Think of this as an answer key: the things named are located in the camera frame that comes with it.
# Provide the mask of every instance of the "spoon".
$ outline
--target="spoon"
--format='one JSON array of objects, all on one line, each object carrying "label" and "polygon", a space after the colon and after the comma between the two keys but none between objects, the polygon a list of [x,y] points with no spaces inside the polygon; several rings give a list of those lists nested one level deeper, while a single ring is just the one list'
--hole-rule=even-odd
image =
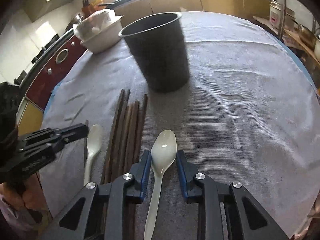
[{"label": "spoon", "polygon": [[91,127],[87,138],[88,158],[84,168],[84,186],[90,182],[91,167],[94,157],[102,146],[102,128],[95,124]]},{"label": "spoon", "polygon": [[151,149],[151,167],[155,176],[155,184],[149,206],[144,240],[151,240],[155,229],[158,205],[161,193],[162,178],[165,171],[171,166],[177,155],[177,141],[173,131],[165,130],[159,134]]}]

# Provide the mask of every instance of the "black cup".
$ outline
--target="black cup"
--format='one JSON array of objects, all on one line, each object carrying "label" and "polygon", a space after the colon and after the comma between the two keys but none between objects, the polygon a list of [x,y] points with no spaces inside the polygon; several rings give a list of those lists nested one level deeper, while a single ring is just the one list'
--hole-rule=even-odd
[{"label": "black cup", "polygon": [[137,20],[119,33],[137,61],[148,86],[171,92],[189,79],[181,13],[158,13]]}]

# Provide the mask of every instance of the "gray tablecloth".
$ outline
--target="gray tablecloth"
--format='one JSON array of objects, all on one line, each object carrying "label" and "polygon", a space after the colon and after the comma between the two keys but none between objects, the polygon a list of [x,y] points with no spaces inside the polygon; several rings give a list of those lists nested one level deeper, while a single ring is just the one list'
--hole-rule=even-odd
[{"label": "gray tablecloth", "polygon": [[[191,78],[180,90],[148,90],[124,40],[85,52],[58,88],[43,128],[84,122],[104,129],[92,180],[99,182],[116,102],[149,103],[141,151],[174,131],[188,161],[218,182],[241,181],[288,236],[307,216],[320,188],[320,107],[309,81],[260,27],[233,16],[185,12],[181,18]],[[65,147],[40,171],[55,216],[83,186],[83,140]],[[153,188],[138,205],[136,239],[143,239]],[[164,175],[153,239],[196,239],[197,206],[181,197],[176,165]]]}]

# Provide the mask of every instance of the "red drawer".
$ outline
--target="red drawer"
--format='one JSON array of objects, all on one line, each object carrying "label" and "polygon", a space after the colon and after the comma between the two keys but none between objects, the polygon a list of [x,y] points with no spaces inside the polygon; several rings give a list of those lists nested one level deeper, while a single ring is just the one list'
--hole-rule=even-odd
[{"label": "red drawer", "polygon": [[54,87],[86,51],[80,40],[73,36],[44,65],[29,87],[26,97],[44,111]]}]

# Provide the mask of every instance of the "silver bolt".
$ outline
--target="silver bolt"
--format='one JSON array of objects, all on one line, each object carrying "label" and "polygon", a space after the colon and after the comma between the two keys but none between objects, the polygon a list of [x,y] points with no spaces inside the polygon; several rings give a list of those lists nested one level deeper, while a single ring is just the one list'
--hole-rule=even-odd
[{"label": "silver bolt", "polygon": [[205,175],[203,173],[197,173],[196,174],[196,178],[197,179],[204,179],[205,178]]},{"label": "silver bolt", "polygon": [[87,189],[93,189],[96,187],[96,184],[94,182],[89,182],[87,185],[85,185]]},{"label": "silver bolt", "polygon": [[233,185],[233,187],[235,187],[235,188],[241,188],[241,187],[242,187],[242,183],[239,182],[239,181],[234,181],[234,182],[232,183],[232,185]]},{"label": "silver bolt", "polygon": [[124,178],[125,180],[129,180],[129,179],[132,179],[132,174],[130,173],[126,173],[126,174],[123,174],[122,178]]}]

